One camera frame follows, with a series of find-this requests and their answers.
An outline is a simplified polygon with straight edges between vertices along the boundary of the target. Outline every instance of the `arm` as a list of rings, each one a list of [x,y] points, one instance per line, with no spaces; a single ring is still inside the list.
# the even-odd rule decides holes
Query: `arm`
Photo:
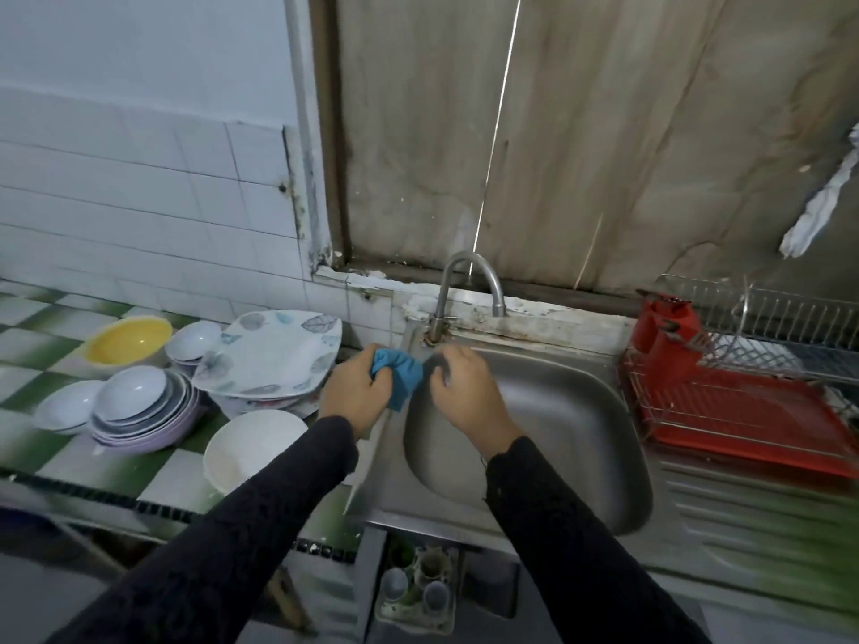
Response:
[[[235,641],[307,517],[355,469],[355,438],[390,398],[390,369],[370,380],[374,350],[335,369],[320,419],[288,450],[48,641]]]
[[[486,466],[486,503],[564,641],[707,642],[527,437]]]
[[[450,381],[435,369],[433,401],[489,461],[486,503],[561,639],[708,641],[510,419],[483,358],[467,347],[441,352]]]

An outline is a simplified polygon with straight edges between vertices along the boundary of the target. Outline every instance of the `blue cloth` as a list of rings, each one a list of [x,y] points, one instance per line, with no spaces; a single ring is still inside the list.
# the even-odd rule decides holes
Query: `blue cloth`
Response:
[[[380,347],[373,354],[370,377],[375,379],[375,374],[385,366],[389,367],[393,373],[393,389],[387,406],[394,411],[400,411],[405,401],[413,394],[417,385],[424,378],[424,367],[420,361],[402,350]]]

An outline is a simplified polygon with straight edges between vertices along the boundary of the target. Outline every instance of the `red dish rack tray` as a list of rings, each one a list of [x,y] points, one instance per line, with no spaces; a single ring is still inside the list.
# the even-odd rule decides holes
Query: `red dish rack tray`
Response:
[[[632,349],[622,370],[657,441],[859,478],[850,429],[807,382],[698,366],[683,382],[650,390]]]

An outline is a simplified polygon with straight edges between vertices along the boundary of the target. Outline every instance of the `dish rack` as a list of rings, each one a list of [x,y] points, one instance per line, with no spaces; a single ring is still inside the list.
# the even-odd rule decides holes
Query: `dish rack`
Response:
[[[691,303],[700,327],[683,343],[699,359],[681,380],[649,384],[654,369],[633,336],[621,372],[645,438],[859,476],[859,448],[848,427],[859,410],[829,386],[859,385],[859,304],[745,280],[664,275],[657,288],[668,302]]]

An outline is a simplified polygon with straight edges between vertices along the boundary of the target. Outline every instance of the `white plate with leaf pattern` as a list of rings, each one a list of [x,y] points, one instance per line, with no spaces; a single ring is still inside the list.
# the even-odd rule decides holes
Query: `white plate with leaf pattern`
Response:
[[[272,310],[238,317],[200,360],[200,390],[254,400],[292,398],[315,389],[331,370],[343,321],[318,312]]]

